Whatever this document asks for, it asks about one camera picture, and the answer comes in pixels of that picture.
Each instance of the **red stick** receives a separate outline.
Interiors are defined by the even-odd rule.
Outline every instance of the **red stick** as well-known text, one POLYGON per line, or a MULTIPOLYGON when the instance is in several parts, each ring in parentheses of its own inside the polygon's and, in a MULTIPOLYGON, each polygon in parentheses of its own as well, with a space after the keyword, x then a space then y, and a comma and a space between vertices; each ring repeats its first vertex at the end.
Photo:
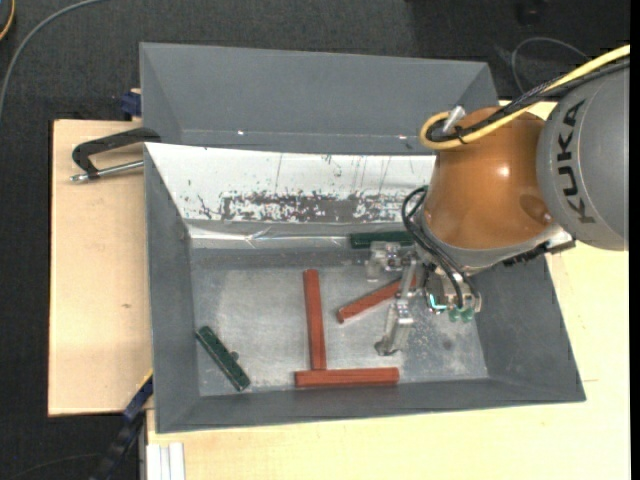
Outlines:
POLYGON ((351 370, 307 370, 295 372, 296 387, 386 386, 397 384, 397 368, 355 368, 351 370))
POLYGON ((320 300, 320 279, 315 269, 302 273, 304 281, 304 302, 307 310, 307 332, 309 335, 309 356, 312 370, 327 369, 327 351, 324 344, 324 324, 322 322, 322 302, 320 300))

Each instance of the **black cable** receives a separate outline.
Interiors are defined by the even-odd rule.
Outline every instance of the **black cable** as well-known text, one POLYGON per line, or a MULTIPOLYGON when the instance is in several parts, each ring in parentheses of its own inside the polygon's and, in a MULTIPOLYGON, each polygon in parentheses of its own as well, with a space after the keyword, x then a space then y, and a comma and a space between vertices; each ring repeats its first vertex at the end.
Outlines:
POLYGON ((614 73, 616 71, 619 71, 621 69, 624 69, 628 66, 631 65, 631 61, 630 59, 624 59, 620 62, 617 62, 615 64, 611 64, 608 66, 604 66, 602 68, 600 68, 597 71, 592 71, 591 73, 587 73, 581 77, 575 78, 569 82, 566 82, 562 85, 559 85, 557 87, 554 87, 553 89, 549 89, 546 90, 546 87, 548 87, 549 85, 551 85, 553 83, 553 81, 551 82, 547 82, 545 84, 543 84, 545 87, 539 91, 535 91, 534 93, 532 93, 531 95, 529 95, 527 98, 525 99, 518 99, 512 103, 509 103, 508 105, 504 106, 503 108, 497 110, 496 112, 494 112, 493 114, 491 114, 489 117, 483 119, 482 121, 479 121, 471 126, 468 126, 467 128, 465 128, 464 130, 461 130, 459 133, 462 136, 462 138, 464 138, 465 135, 469 135, 470 133, 474 133, 478 130, 480 130, 481 128, 484 128, 485 126, 494 123, 496 121, 498 121, 499 119, 502 119, 503 117, 512 114, 514 112, 517 112, 519 110, 522 110, 525 107, 529 107, 531 105, 533 105, 534 103, 538 103, 540 101, 546 101, 546 100, 554 100, 557 98, 562 98, 564 97, 568 92, 576 89, 577 87, 580 87, 581 85, 586 84, 587 82, 591 82, 592 80, 595 80, 597 78, 600 78, 602 76, 614 73))
POLYGON ((486 117, 482 121, 478 121, 477 123, 467 126, 466 128, 460 128, 460 127, 456 128, 456 135, 437 136, 433 134, 435 130, 430 130, 427 137, 429 138, 429 140, 433 142, 447 142, 453 139, 459 139, 464 142, 464 137, 466 135, 475 133, 478 130, 481 130, 482 128, 484 128, 485 126, 488 126, 502 119, 503 117, 513 114, 514 112, 522 110, 523 108, 529 107, 540 101, 553 101, 555 99, 562 98, 569 91, 572 91, 577 87, 580 87, 581 85, 586 84, 587 82, 591 82, 592 80, 595 80, 602 76, 614 73, 621 69, 625 69, 630 65, 631 65, 631 60, 629 58, 625 58, 620 61, 609 64, 607 66, 603 66, 602 68, 596 71, 586 73, 581 77, 565 82, 564 84, 554 87, 553 89, 547 90, 547 88, 550 85, 554 84, 557 80, 562 78, 562 76, 557 77, 553 80, 549 80, 548 82, 540 84, 539 86, 534 87, 533 89, 527 91, 525 94, 518 97, 516 100, 512 101, 511 103, 505 105, 504 107, 500 108, 499 110, 491 114, 489 117, 486 117))
POLYGON ((68 7, 65 7, 64 9, 61 9, 61 10, 53 13, 48 18, 45 18, 43 21, 38 23, 31 30, 31 32, 29 32, 27 34, 27 36, 22 40, 22 42, 20 43, 20 45, 16 49, 16 52, 13 54, 13 57, 11 58, 11 62, 9 62, 9 67, 7 68, 7 72, 6 72, 5 76, 4 76, 4 80, 2 82, 2 86, 0 86, 0 129, 2 129, 2 111, 4 109, 4 103, 6 101, 7 92, 9 90, 9 80, 11 79, 11 75, 13 74, 13 70, 14 70, 16 64, 18 63, 18 59, 20 58, 20 55, 22 54, 22 52, 26 48, 27 44, 29 44, 29 41, 31 41, 31 39, 33 39, 33 37, 40 30, 42 30, 47 25, 49 25, 49 23, 53 22, 54 20, 58 19, 61 16, 64 16, 65 14, 68 14, 70 12, 76 11, 76 10, 81 9, 83 7, 88 7, 90 5, 99 4, 99 3, 102 3, 102 2, 110 2, 110 1, 113 1, 113 0, 84 0, 83 2, 78 2, 76 4, 69 5, 68 7))
POLYGON ((573 45, 570 45, 569 43, 565 43, 564 41, 560 41, 559 39, 554 39, 552 37, 544 37, 544 36, 536 36, 536 37, 529 37, 527 39, 525 39, 524 41, 521 41, 514 49, 513 52, 511 52, 511 75, 513 76, 513 79, 516 82, 516 85, 518 86, 518 89, 520 90, 521 93, 525 92, 525 90, 522 87, 522 83, 520 81, 520 77, 518 76, 518 70, 516 68, 516 59, 518 58, 518 53, 520 52, 520 49, 527 45, 527 44, 531 44, 531 43, 551 43, 551 44, 555 44, 558 46, 562 46, 564 48, 567 48, 569 50, 571 50, 572 52, 576 53, 577 55, 582 56, 585 60, 589 60, 589 56, 584 53, 582 50, 579 50, 578 48, 576 48, 573 45))
POLYGON ((454 290, 456 291, 456 297, 458 298, 458 305, 459 307, 462 307, 462 304, 463 304, 462 289, 460 288, 460 283, 458 283, 453 273, 454 270, 460 273, 460 269, 455 268, 455 264, 451 261, 450 258, 447 257, 447 255, 442 250, 438 248, 436 244, 434 243, 429 244, 428 243, 430 241, 429 238, 425 234, 421 234, 419 231, 419 228, 411 220, 411 218, 415 215, 420 205, 424 202, 426 196, 427 196, 426 187, 419 187, 413 190, 405 198, 405 200, 402 203, 402 209, 401 209, 402 222, 404 223, 404 226, 409 232, 409 234, 411 235, 411 237, 417 242, 417 244, 420 247, 422 247, 425 251, 427 251, 429 254, 431 254, 438 260, 440 260, 440 266, 442 267, 442 270, 444 270, 445 274, 449 278, 449 281, 451 281, 451 284, 453 285, 454 290), (418 199, 418 202, 413 206, 413 208, 409 212, 407 212, 407 206, 409 205, 409 202, 417 194, 420 194, 420 193, 422 193, 422 195, 418 199))

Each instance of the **wire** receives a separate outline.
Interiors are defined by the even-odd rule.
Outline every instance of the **wire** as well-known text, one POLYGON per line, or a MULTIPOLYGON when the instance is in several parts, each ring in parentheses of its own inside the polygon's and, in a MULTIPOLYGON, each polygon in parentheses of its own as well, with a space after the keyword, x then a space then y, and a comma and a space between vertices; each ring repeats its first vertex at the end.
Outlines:
MULTIPOLYGON (((570 73, 568 73, 567 75, 558 77, 557 79, 553 80, 551 83, 547 82, 546 84, 543 84, 544 88, 538 91, 538 94, 544 94, 546 95, 547 93, 549 93, 552 89, 556 89, 558 87, 561 86, 565 86, 567 84, 569 84, 570 82, 573 82, 574 80, 578 80, 581 77, 584 77, 585 75, 588 75, 600 68, 602 68, 603 66, 606 66, 607 64, 610 64, 614 61, 617 61, 619 59, 622 59, 624 57, 630 56, 631 55, 631 46, 630 45, 625 45, 622 46, 620 48, 617 48, 615 50, 612 50, 608 53, 605 53, 604 55, 601 55, 600 57, 597 57, 596 59, 593 59, 589 62, 587 62, 586 64, 583 64, 582 66, 578 67, 577 69, 574 69, 573 71, 571 71, 570 73)), ((516 119, 518 116, 522 115, 524 112, 526 112, 527 110, 529 110, 531 107, 533 106, 533 104, 529 104, 523 108, 521 108, 520 110, 517 110, 515 112, 511 112, 508 115, 497 119, 496 121, 491 122, 490 124, 483 126, 482 128, 478 129, 478 130, 474 130, 469 132, 468 130, 464 129, 456 129, 456 134, 455 135, 447 135, 444 136, 438 140, 433 140, 431 138, 431 134, 433 132, 433 129, 436 127, 436 125, 438 125, 440 122, 442 122, 444 119, 446 119, 446 117, 449 115, 448 112, 441 112, 439 114, 436 114, 434 116, 432 116, 423 126, 422 129, 420 130, 420 133, 418 134, 418 139, 420 140, 420 143, 430 149, 435 149, 435 150, 442 150, 442 149, 449 149, 449 148, 454 148, 457 146, 460 146, 462 144, 467 144, 469 142, 475 141, 480 139, 481 137, 484 137, 485 135, 490 134, 491 132, 493 132, 494 130, 500 128, 501 126, 509 123, 510 121, 516 119)))
MULTIPOLYGON (((567 82, 558 87, 554 87, 552 89, 548 89, 546 91, 529 91, 526 95, 518 98, 517 100, 512 101, 508 105, 500 108, 489 117, 479 121, 471 126, 466 127, 463 131, 459 132, 460 136, 464 139, 467 134, 476 132, 484 128, 485 126, 497 121, 498 119, 511 114, 512 112, 516 112, 524 107, 530 108, 533 104, 538 103, 540 101, 551 101, 556 100, 565 96, 569 91, 574 90, 575 88, 586 84, 587 82, 591 82, 597 78, 601 78, 605 75, 614 73, 621 69, 625 69, 631 65, 631 61, 629 59, 624 59, 622 61, 618 61, 616 63, 610 64, 609 66, 605 66, 600 68, 597 71, 588 73, 586 75, 581 76, 580 78, 576 78, 570 82, 567 82)), ((441 139, 432 138, 431 140, 439 141, 441 139)))
POLYGON ((573 45, 570 45, 569 43, 560 41, 559 39, 553 39, 552 37, 543 37, 543 36, 536 36, 536 37, 530 37, 528 39, 525 39, 513 49, 513 52, 511 52, 511 74, 513 75, 513 79, 515 80, 516 85, 518 86, 518 89, 520 90, 521 93, 524 93, 525 90, 522 88, 522 83, 520 81, 520 77, 518 76, 518 70, 516 69, 516 59, 518 58, 518 53, 520 52, 520 49, 523 46, 526 46, 531 43, 551 43, 551 44, 556 44, 558 46, 563 46, 571 50, 572 52, 580 55, 583 59, 589 60, 589 56, 586 53, 584 53, 582 50, 579 50, 578 48, 576 48, 573 45))
POLYGON ((54 466, 55 464, 61 464, 63 462, 72 462, 80 459, 89 459, 89 458, 93 459, 99 455, 100 455, 99 453, 85 453, 84 455, 71 455, 69 457, 64 457, 62 459, 52 460, 51 462, 45 462, 44 464, 38 464, 37 466, 33 466, 32 468, 26 469, 21 473, 18 473, 10 477, 9 480, 16 480, 16 478, 22 478, 23 476, 28 475, 29 473, 33 473, 34 471, 37 471, 39 469, 46 468, 49 466, 54 466))
POLYGON ((446 276, 449 278, 449 281, 451 281, 451 284, 453 285, 453 288, 456 291, 456 297, 458 298, 458 305, 459 307, 462 307, 462 304, 463 304, 462 289, 460 288, 460 283, 458 283, 457 279, 453 274, 454 270, 459 273, 460 269, 456 268, 455 264, 451 261, 451 259, 442 250, 440 250, 435 243, 429 240, 429 238, 424 233, 420 233, 418 226, 416 226, 411 220, 411 218, 415 215, 416 211, 418 210, 420 205, 422 205, 426 197, 427 197, 427 188, 419 187, 414 191, 412 191, 405 198, 405 200, 402 203, 402 209, 401 209, 402 222, 404 223, 404 226, 409 232, 409 234, 411 235, 411 237, 417 242, 417 244, 420 247, 422 247, 426 252, 428 252, 429 254, 431 254, 432 256, 434 256, 439 260, 440 266, 444 270, 446 276), (409 206, 409 202, 411 202, 411 200, 418 194, 421 194, 420 198, 418 199, 418 202, 415 205, 413 205, 413 208, 409 212, 407 212, 407 206, 409 206))
POLYGON ((2 124, 2 113, 3 113, 3 110, 4 110, 4 104, 5 104, 6 97, 7 97, 7 91, 8 91, 8 88, 9 88, 9 80, 11 79, 11 75, 13 74, 13 70, 15 69, 15 66, 18 63, 18 59, 20 58, 20 55, 22 54, 22 52, 24 51, 26 46, 29 44, 31 39, 33 39, 33 37, 38 32, 40 32, 40 30, 45 28, 47 25, 49 25, 54 20, 60 18, 61 16, 64 16, 65 14, 68 14, 70 12, 76 11, 78 9, 82 9, 83 7, 88 7, 90 5, 99 4, 99 3, 102 3, 102 2, 109 2, 109 1, 112 1, 112 0, 85 0, 83 2, 78 2, 76 4, 73 4, 73 5, 70 5, 68 7, 65 7, 64 9, 61 9, 61 10, 55 12, 54 14, 49 16, 48 18, 45 18, 43 21, 38 23, 38 25, 36 25, 33 28, 33 30, 31 30, 31 32, 29 32, 29 34, 27 34, 27 36, 23 39, 23 41, 20 43, 20 45, 16 49, 16 52, 13 55, 13 57, 11 59, 11 62, 9 63, 9 67, 7 68, 7 73, 6 73, 6 75, 4 77, 4 81, 2 83, 2 88, 0 88, 0 129, 2 129, 2 127, 1 127, 1 124, 2 124))

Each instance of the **metal clamp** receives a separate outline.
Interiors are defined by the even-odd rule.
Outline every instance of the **metal clamp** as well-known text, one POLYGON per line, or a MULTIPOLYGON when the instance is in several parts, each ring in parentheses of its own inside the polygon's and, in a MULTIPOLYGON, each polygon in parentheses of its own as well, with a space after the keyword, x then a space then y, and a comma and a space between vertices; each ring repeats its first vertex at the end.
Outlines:
POLYGON ((89 158, 92 155, 122 148, 131 144, 137 144, 138 142, 161 142, 161 139, 160 135, 149 128, 136 128, 135 130, 116 133, 115 135, 109 135, 108 137, 102 137, 100 139, 79 144, 73 150, 71 158, 78 167, 84 171, 84 173, 71 176, 70 180, 75 182, 95 180, 110 174, 116 174, 142 167, 144 163, 142 160, 139 160, 137 162, 129 162, 122 165, 116 165, 114 167, 108 167, 106 169, 98 169, 89 158))

